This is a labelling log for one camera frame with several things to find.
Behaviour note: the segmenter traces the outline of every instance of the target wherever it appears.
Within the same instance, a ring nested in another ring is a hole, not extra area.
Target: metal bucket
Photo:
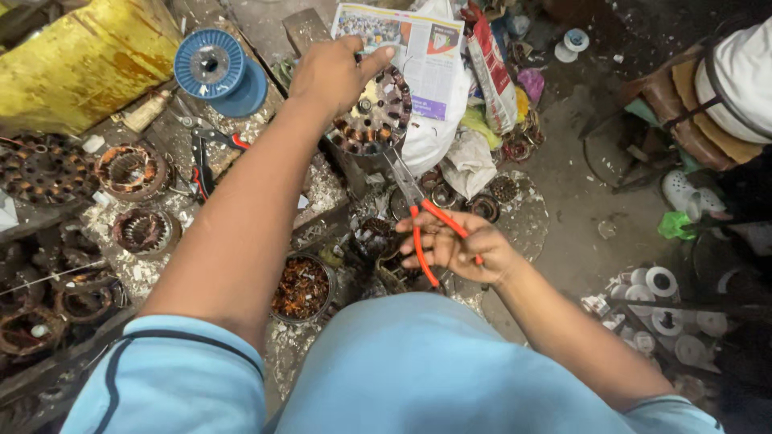
[[[321,316],[321,314],[325,310],[327,310],[327,307],[330,306],[330,303],[332,302],[333,298],[335,297],[335,293],[337,292],[337,287],[338,287],[337,274],[335,273],[335,270],[333,270],[331,266],[328,266],[319,256],[310,255],[309,253],[293,253],[287,256],[287,259],[292,259],[292,258],[307,258],[321,265],[322,268],[324,269],[325,274],[327,275],[327,282],[329,282],[330,284],[330,290],[327,291],[327,298],[325,299],[324,304],[322,304],[322,307],[315,314],[311,315],[306,319],[297,320],[295,318],[285,317],[282,314],[277,314],[276,312],[273,311],[273,309],[271,309],[270,311],[271,315],[275,317],[277,320],[280,320],[288,324],[302,324],[302,323],[316,320],[319,316]]]

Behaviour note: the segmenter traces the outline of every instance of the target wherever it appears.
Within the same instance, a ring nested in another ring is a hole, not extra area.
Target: green plastic bag
[[[472,128],[474,131],[482,134],[488,141],[488,146],[491,150],[501,146],[501,137],[497,136],[485,122],[485,115],[482,111],[474,108],[467,107],[464,112],[464,117],[461,118],[460,124],[467,128]]]
[[[657,232],[659,235],[664,236],[667,239],[675,238],[680,239],[695,239],[697,237],[696,231],[685,231],[681,229],[683,226],[691,225],[692,221],[683,211],[666,212],[662,216],[662,221],[659,223]]]

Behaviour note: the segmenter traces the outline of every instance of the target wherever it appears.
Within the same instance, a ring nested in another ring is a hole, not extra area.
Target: newspaper photo
[[[463,29],[463,21],[342,3],[333,20],[332,37],[359,36],[366,53],[382,46],[395,47],[391,62],[410,86],[413,112],[445,120]]]

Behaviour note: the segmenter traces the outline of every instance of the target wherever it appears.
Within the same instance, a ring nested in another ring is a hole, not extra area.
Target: red pliers handle
[[[441,222],[445,223],[450,229],[453,229],[453,231],[459,234],[461,238],[466,238],[469,236],[469,232],[467,232],[466,229],[461,227],[461,225],[458,224],[456,220],[451,219],[450,216],[445,214],[441,209],[437,208],[432,203],[432,201],[425,198],[421,201],[421,206],[434,217],[438,218]],[[418,209],[418,205],[411,205],[410,216],[415,219],[418,217],[419,211],[420,210]],[[413,241],[415,243],[415,255],[418,257],[418,263],[421,264],[421,270],[423,270],[432,286],[438,287],[439,280],[437,280],[434,273],[432,273],[432,270],[429,269],[429,265],[426,263],[424,249],[421,247],[421,227],[418,225],[413,225]],[[477,265],[482,265],[483,258],[480,255],[477,255],[475,257],[475,263]]]

